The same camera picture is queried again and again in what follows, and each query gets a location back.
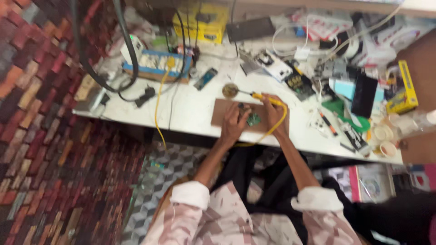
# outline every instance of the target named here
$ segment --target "workbench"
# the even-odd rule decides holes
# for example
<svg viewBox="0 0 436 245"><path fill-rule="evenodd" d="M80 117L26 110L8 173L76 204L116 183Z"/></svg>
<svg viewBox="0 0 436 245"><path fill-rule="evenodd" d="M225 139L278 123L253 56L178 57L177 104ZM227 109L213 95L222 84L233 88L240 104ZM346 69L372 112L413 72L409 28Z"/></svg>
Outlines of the workbench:
<svg viewBox="0 0 436 245"><path fill-rule="evenodd" d="M235 47L233 45L217 45L215 46L214 53L218 55L223 54L226 57L234 57ZM312 96L304 102L300 102L286 84L279 83L272 77L260 74L250 74L246 76L239 66L239 61L224 61L209 56L200 56L200 60L197 63L200 76L210 67L217 69L218 75L201 91L198 91L193 86L197 80L191 79L188 85L176 84L171 90L161 96L157 114L159 128L218 138L221 134L221 128L211 126L215 99L223 99L224 96L221 92L223 86L226 83L233 82L243 91L275 94L288 104L290 110L289 137L298 150L365 161L403 163L400 151L395 158L392 159L377 158L373 153L371 153L369 158L364 158L362 155L352 153L340 146L340 143L344 143L350 147L351 144L346 136L339 130L338 121L335 116L326 109L322 109L322 112L329 119L333 127L336 128L339 136L335 137L333 140L333 136L330 134L330 138L327 139L316 129L309 128L307 124L311 117L310 111L317 105L316 96ZM143 94L147 86L154 87L157 92L159 85L158 82L139 78L133 87L123 92L123 96L127 99L137 98ZM170 84L164 84L163 90L168 86L170 86ZM98 117L104 120L121 123L155 127L154 112L157 101L156 97L150 99L141 108L137 108L134 102L123 101L116 94L112 94L110 97L111 99L107 102L104 112L99 116L89 112L75 111L75 113L81 116ZM242 93L239 93L234 100L261 103L251 96ZM253 143L262 135L262 133L243 132L239 140ZM279 147L277 139L272 135L267 136L260 144Z"/></svg>

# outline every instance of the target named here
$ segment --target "hand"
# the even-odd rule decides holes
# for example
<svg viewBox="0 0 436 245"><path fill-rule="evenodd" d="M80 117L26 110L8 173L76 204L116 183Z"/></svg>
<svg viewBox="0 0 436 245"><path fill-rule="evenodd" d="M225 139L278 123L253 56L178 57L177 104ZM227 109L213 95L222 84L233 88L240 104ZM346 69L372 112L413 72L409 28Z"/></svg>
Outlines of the hand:
<svg viewBox="0 0 436 245"><path fill-rule="evenodd" d="M269 129L274 127L274 125L283 117L283 107L282 106L277 106L277 105L273 105L271 104L271 102L269 101L269 98L273 98L276 100L279 100L283 103L283 101L276 95L270 95L270 94L264 94L263 95L263 99L262 102L266 107L266 111L268 113L268 127ZM288 129L285 127L285 122L283 121L280 126L278 126L276 128L276 130L274 130L272 132L272 134L276 137L285 137L285 138L289 138L289 132Z"/></svg>
<svg viewBox="0 0 436 245"><path fill-rule="evenodd" d="M248 109L238 122L239 117L239 102L234 102L225 112L224 121L221 127L220 141L223 146L231 148L241 136L241 133L247 126L247 118L251 112Z"/></svg>

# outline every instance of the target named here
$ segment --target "man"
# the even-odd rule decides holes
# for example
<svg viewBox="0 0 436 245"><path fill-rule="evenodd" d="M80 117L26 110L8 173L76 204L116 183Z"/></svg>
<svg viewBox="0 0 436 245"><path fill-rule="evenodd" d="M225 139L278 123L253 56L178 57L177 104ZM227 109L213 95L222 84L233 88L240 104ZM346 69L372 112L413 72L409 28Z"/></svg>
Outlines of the man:
<svg viewBox="0 0 436 245"><path fill-rule="evenodd" d="M264 95L272 127L283 109L274 107L269 97L280 99ZM273 132L283 155L262 172L265 187L257 203L247 202L260 146L232 147L245 129L249 113L238 121L237 103L227 110L220 139L193 181L173 188L171 205L158 216L143 244L361 244L344 217L336 192L320 187L284 124ZM206 185L228 150L225 167L209 192Z"/></svg>

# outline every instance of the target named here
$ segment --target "rolled-up sleeve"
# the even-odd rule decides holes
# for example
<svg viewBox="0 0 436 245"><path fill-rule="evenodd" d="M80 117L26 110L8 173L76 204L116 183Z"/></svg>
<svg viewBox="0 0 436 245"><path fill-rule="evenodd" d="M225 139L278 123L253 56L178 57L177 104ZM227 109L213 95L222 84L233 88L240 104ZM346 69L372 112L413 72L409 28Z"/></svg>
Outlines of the rolled-up sleeve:
<svg viewBox="0 0 436 245"><path fill-rule="evenodd" d="M209 201L209 189L200 182L174 186L171 205L159 214L142 244L191 244Z"/></svg>
<svg viewBox="0 0 436 245"><path fill-rule="evenodd" d="M308 232L308 244L361 244L356 232L344 217L344 206L332 189L306 187L291 201L295 210L303 213Z"/></svg>

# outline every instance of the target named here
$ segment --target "yellow box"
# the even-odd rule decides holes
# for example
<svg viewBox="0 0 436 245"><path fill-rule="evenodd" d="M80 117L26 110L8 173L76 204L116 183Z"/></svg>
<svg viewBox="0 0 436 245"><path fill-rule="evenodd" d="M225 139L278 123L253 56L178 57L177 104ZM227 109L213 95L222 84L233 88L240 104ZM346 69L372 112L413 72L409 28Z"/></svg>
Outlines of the yellow box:
<svg viewBox="0 0 436 245"><path fill-rule="evenodd" d="M398 86L404 87L400 89L395 97L388 100L386 105L387 113L401 114L418 106L418 98L416 97L415 89L413 88L407 62L405 60L400 60L398 61L398 66L400 67L401 77L404 83L398 84Z"/></svg>
<svg viewBox="0 0 436 245"><path fill-rule="evenodd" d="M188 38L188 19L191 40L195 40L197 37L196 17L198 16L198 39L220 44L228 21L228 8L212 3L203 3L200 11L198 11L199 8L200 4L195 4L189 7L189 11L185 7L178 9L185 31L185 38ZM176 35L181 37L182 28L177 14L174 15L173 25Z"/></svg>

